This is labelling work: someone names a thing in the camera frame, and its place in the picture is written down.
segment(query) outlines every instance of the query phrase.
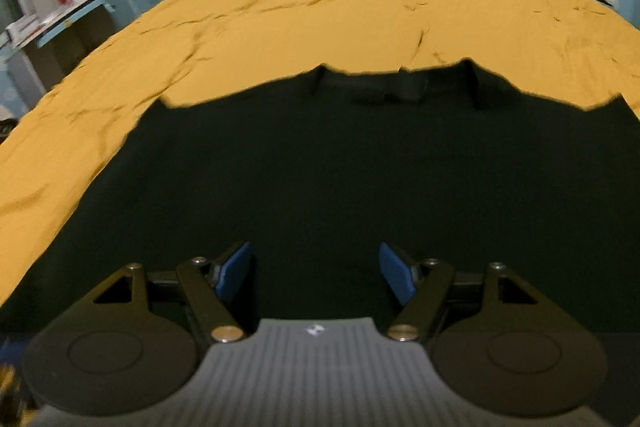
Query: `black t-shirt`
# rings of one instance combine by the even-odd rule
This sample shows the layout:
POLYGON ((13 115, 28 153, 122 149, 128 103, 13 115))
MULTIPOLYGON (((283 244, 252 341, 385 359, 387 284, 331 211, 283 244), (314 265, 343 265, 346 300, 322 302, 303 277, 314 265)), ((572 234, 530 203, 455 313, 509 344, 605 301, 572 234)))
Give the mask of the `black t-shirt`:
POLYGON ((191 108, 156 102, 0 309, 39 330, 126 263, 254 245, 260 317, 396 313, 392 241, 508 264, 594 331, 640 331, 640 123, 530 96, 471 61, 325 68, 191 108))

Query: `desk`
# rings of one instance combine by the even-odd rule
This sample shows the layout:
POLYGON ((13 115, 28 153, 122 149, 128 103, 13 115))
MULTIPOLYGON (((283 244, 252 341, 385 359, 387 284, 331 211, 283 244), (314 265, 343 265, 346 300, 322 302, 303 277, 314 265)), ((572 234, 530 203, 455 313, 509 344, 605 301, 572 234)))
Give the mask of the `desk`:
MULTIPOLYGON (((24 40, 22 40, 20 42, 17 42, 14 45, 14 48, 18 49, 18 50, 23 49, 25 46, 27 46, 28 44, 33 42, 35 39, 37 39, 38 37, 40 37, 40 36, 44 35, 45 33, 47 33, 50 29, 53 28, 53 26, 58 24, 60 21, 62 21, 65 18, 69 17, 73 13, 78 12, 79 10, 82 10, 82 9, 86 8, 87 5, 92 4, 92 1, 96 1, 96 0, 82 0, 82 2, 76 3, 73 6, 69 6, 68 8, 66 8, 65 10, 60 12, 57 16, 55 16, 52 20, 47 22, 45 25, 42 25, 35 33, 32 33, 26 39, 24 39, 24 40)), ((99 2, 99 4, 96 5, 96 6, 93 6, 92 9, 95 9, 95 8, 97 8, 98 6, 100 6, 102 4, 99 0, 97 0, 97 1, 99 2)))
MULTIPOLYGON (((135 0, 140 13, 160 1, 135 0)), ((48 90, 116 32, 102 0, 82 0, 18 42, 7 63, 25 104, 33 108, 48 90)))
POLYGON ((83 0, 18 42, 7 65, 27 107, 35 107, 48 90, 115 32, 102 1, 83 0))

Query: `bed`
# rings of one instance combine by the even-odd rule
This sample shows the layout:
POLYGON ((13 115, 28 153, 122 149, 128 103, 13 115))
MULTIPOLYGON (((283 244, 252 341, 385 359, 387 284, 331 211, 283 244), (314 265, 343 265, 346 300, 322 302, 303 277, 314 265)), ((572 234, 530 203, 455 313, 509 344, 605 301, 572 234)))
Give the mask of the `bed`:
POLYGON ((640 114, 640 34, 594 0, 167 0, 87 57, 0 147, 0 302, 161 100, 188 107, 324 64, 470 57, 521 92, 640 114))

